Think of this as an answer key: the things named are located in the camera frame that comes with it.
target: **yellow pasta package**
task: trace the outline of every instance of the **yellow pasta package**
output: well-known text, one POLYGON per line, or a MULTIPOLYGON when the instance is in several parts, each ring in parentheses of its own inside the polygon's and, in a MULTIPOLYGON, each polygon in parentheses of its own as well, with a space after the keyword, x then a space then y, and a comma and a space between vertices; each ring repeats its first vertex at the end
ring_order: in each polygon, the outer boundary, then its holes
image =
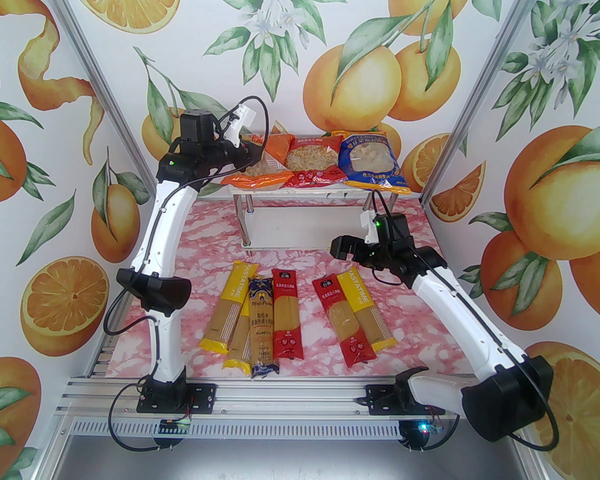
POLYGON ((222 368, 241 368, 245 375, 252 372, 252 337, 249 327, 249 297, 246 297, 222 368))
POLYGON ((338 281, 360 327, 371 343, 373 351, 378 352, 397 345, 396 338, 391 334, 387 323, 378 312, 376 303, 371 298, 358 269, 351 267, 350 270, 338 274, 338 281))
POLYGON ((226 354, 234 334, 240 310, 247 297, 249 278, 258 270, 257 263, 234 261, 220 299, 215 305, 211 320, 206 325, 200 348, 209 352, 226 354))

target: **metal table leg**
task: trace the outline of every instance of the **metal table leg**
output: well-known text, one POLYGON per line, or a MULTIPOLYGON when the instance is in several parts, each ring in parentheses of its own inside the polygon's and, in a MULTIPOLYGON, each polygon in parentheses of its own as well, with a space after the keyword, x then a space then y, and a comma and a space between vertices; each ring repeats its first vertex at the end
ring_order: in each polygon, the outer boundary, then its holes
POLYGON ((247 224, 245 222, 245 210, 243 209, 243 198, 236 194, 233 196, 233 205, 235 206, 235 216, 238 217, 238 224, 240 226, 240 235, 242 235, 242 245, 244 247, 250 247, 252 240, 249 238, 249 232, 247 231, 247 224))

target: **pastatime package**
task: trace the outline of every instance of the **pastatime package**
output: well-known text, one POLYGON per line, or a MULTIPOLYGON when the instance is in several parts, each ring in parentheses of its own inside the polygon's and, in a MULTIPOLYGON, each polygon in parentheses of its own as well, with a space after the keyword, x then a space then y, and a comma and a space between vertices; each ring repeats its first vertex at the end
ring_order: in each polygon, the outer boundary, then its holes
POLYGON ((220 299, 215 305, 211 320, 206 325, 200 348, 209 352, 226 354, 234 334, 241 307, 247 297, 249 278, 258 270, 257 263, 234 261, 220 299))
POLYGON ((396 338, 391 334, 387 323, 378 312, 376 303, 371 298, 358 269, 352 267, 346 272, 338 274, 338 281, 374 352, 397 345, 396 338))

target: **black cable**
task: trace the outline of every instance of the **black cable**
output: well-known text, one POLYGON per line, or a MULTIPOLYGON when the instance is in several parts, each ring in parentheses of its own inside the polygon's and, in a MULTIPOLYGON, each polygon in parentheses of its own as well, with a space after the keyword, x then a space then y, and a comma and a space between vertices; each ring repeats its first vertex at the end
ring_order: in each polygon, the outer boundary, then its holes
MULTIPOLYGON (((377 190, 377 189, 373 190, 371 198, 374 198, 375 194, 378 194, 378 196, 380 197, 380 201, 382 202, 382 205, 384 206, 384 211, 387 214, 387 219, 389 220, 389 224, 391 224, 391 227, 395 228, 395 230, 397 231, 398 235, 401 238, 404 238, 405 236, 403 235, 402 231, 400 231, 400 229, 398 228, 398 225, 396 224, 396 222, 394 222, 394 218, 392 217, 391 213, 389 212, 389 208, 387 206, 387 203, 385 202, 385 198, 383 197, 380 190, 377 190)), ((518 370, 520 370, 522 372, 522 374, 524 375, 524 377, 526 377, 526 379, 531 383, 531 386, 533 387, 534 391, 540 398, 542 405, 544 405, 544 409, 549 418, 549 423, 551 424, 551 432, 553 434, 549 444, 546 444, 546 445, 534 444, 534 443, 531 443, 529 441, 522 439, 521 437, 515 435, 513 432, 511 432, 508 436, 510 436, 511 439, 513 439, 514 441, 517 441, 521 445, 524 445, 527 448, 531 448, 531 450, 536 450, 536 451, 540 451, 540 452, 548 452, 548 451, 551 451, 554 448, 556 448, 556 446, 558 446, 558 442, 560 439, 558 422, 556 421, 556 416, 554 415, 554 412, 552 411, 551 407, 549 406, 549 401, 547 400, 547 397, 545 397, 545 394, 542 393, 540 386, 538 386, 537 382, 535 380, 533 380, 533 378, 531 378, 531 375, 529 375, 529 373, 527 373, 527 371, 524 368, 522 368, 522 364, 515 358, 515 356, 511 353, 511 351, 508 348, 506 348, 506 346, 504 346, 501 339, 498 338, 497 334, 487 325, 485 320, 483 320, 483 318, 478 314, 478 312, 474 309, 474 307, 464 297, 462 297, 462 295, 460 295, 460 293, 453 287, 453 285, 451 283, 449 283, 444 277, 442 277, 442 275, 440 275, 434 268, 431 267, 431 265, 429 265, 427 263, 425 258, 422 257, 422 255, 418 252, 418 250, 415 247, 412 247, 412 245, 410 243, 407 243, 407 246, 409 247, 410 251, 424 264, 424 266, 428 270, 430 270, 433 273, 433 275, 435 277, 437 277, 440 280, 440 282, 442 282, 442 284, 444 284, 444 286, 446 286, 451 291, 452 294, 455 294, 455 297, 458 297, 458 299, 460 299, 460 301, 462 301, 462 304, 469 310, 469 312, 473 315, 473 317, 476 318, 476 320, 478 320, 478 323, 480 323, 480 325, 487 332, 489 337, 495 342, 496 345, 498 345, 498 347, 500 347, 500 349, 502 350, 502 352, 504 352, 504 354, 508 357, 508 359, 515 366, 517 366, 518 370)))

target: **metal floor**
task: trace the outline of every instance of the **metal floor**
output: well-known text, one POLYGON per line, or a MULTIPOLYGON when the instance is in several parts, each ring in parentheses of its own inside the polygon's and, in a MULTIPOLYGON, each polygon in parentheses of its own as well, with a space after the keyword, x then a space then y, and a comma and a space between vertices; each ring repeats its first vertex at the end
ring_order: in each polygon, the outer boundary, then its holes
MULTIPOLYGON (((147 440, 126 439, 145 446, 147 440)), ((185 439, 173 451, 134 453, 109 437, 70 438, 53 480, 518 480, 508 438, 489 443, 462 420, 440 448, 411 452, 397 441, 185 439)))

